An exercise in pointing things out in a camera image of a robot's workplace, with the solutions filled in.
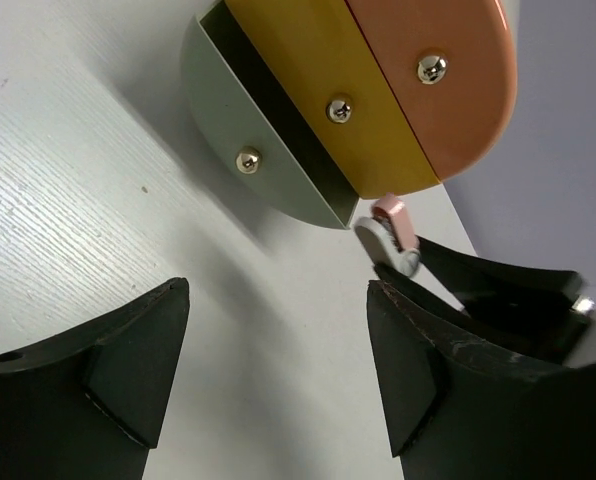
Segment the grey-green bottom drawer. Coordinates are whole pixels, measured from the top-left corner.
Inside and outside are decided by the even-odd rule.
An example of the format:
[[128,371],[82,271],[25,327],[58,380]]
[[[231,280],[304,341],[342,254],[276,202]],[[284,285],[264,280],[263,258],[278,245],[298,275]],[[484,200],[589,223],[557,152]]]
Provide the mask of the grey-green bottom drawer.
[[349,227],[359,197],[223,1],[182,44],[192,116],[217,157],[268,205],[319,227]]

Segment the pink white mini stapler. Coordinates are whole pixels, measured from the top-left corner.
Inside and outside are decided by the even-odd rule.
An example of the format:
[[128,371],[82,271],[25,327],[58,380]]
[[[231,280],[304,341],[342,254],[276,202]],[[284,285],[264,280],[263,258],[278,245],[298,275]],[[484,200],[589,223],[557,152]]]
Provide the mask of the pink white mini stapler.
[[404,202],[393,194],[375,201],[370,215],[360,217],[354,233],[375,266],[413,277],[420,265],[419,240]]

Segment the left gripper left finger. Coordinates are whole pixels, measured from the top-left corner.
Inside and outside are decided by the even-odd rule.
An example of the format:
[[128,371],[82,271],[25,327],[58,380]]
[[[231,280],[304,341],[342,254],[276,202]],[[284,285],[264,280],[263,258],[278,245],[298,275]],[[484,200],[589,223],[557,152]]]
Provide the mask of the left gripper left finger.
[[190,311],[172,278],[0,354],[0,479],[140,479],[158,445]]

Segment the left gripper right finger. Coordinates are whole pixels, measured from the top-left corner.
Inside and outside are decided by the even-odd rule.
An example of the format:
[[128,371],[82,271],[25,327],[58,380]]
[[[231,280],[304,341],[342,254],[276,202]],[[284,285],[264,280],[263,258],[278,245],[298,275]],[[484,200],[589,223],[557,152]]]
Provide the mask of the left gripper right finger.
[[596,363],[501,348],[373,281],[367,319],[392,455],[408,479],[596,479]]

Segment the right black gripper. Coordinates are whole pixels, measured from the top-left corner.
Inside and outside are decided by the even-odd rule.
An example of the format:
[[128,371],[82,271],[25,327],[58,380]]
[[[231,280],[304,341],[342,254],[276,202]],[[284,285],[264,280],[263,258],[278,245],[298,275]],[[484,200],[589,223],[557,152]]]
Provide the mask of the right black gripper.
[[590,323],[573,310],[586,286],[579,273],[499,263],[424,237],[419,249],[423,265],[462,307],[378,265],[379,304],[395,318],[372,321],[374,349],[411,341],[469,365],[528,359],[569,368],[596,363],[596,287],[584,292],[579,307]]

